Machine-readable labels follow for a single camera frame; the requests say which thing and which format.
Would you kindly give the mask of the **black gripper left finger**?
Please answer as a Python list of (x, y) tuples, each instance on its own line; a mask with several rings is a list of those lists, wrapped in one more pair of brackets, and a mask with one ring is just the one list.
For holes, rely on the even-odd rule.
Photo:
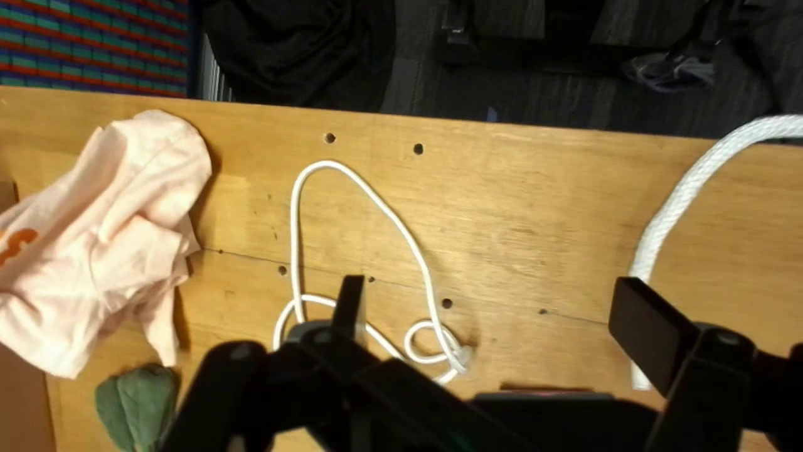
[(364, 278), (346, 275), (330, 320), (299, 323), (277, 352), (207, 352), (158, 452), (271, 452), (306, 428), (326, 452), (462, 452), (459, 402), (400, 358), (359, 343)]

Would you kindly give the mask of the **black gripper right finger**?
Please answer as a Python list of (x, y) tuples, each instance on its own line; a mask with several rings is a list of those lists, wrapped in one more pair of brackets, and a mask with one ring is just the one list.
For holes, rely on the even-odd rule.
[(777, 452), (803, 452), (803, 343), (763, 352), (741, 332), (687, 318), (636, 275), (615, 280), (608, 329), (666, 397), (645, 452), (738, 452), (745, 428)]

